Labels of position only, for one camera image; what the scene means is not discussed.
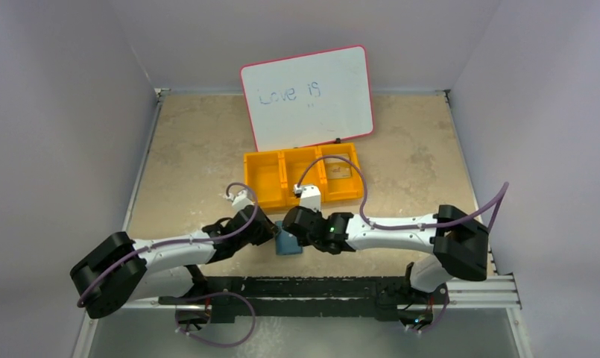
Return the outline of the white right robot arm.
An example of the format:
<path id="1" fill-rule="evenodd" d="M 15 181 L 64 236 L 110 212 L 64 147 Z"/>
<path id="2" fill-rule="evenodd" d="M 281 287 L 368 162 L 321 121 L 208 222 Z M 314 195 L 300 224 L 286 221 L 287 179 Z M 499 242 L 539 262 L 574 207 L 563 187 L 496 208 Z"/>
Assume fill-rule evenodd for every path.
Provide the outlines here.
<path id="1" fill-rule="evenodd" d="M 487 279 L 489 230 L 452 205 L 440 205 L 432 214 L 405 218 L 369 218 L 333 213 L 323 217 L 296 206 L 282 221 L 283 230 L 299 245 L 328 254 L 375 248 L 419 251 L 427 256 L 408 266 L 405 280 L 418 292 L 432 293 L 447 281 L 481 282 Z"/>

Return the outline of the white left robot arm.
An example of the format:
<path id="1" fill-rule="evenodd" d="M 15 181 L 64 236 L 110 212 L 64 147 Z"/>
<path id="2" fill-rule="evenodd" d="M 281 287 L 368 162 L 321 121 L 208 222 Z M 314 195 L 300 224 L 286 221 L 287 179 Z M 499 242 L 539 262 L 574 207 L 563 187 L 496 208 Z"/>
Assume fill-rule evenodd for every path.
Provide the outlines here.
<path id="1" fill-rule="evenodd" d="M 227 260 L 246 245 L 262 245 L 279 231 L 260 208 L 248 205 L 182 236 L 144 240 L 115 232 L 72 267 L 77 306 L 90 318 L 106 317 L 129 301 L 167 295 L 165 286 L 176 282 L 178 271 L 190 276 L 172 292 L 182 296 L 191 289 L 200 265 Z"/>

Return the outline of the blue leather card holder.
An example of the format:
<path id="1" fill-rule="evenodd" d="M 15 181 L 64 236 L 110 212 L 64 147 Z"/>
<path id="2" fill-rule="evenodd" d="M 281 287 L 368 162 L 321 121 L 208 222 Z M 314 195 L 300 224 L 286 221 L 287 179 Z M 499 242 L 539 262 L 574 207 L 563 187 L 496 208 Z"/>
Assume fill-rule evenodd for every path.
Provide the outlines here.
<path id="1" fill-rule="evenodd" d="M 296 236 L 282 228 L 282 221 L 275 221 L 278 234 L 275 237 L 276 255 L 288 256 L 303 253 L 303 247 L 298 244 Z"/>

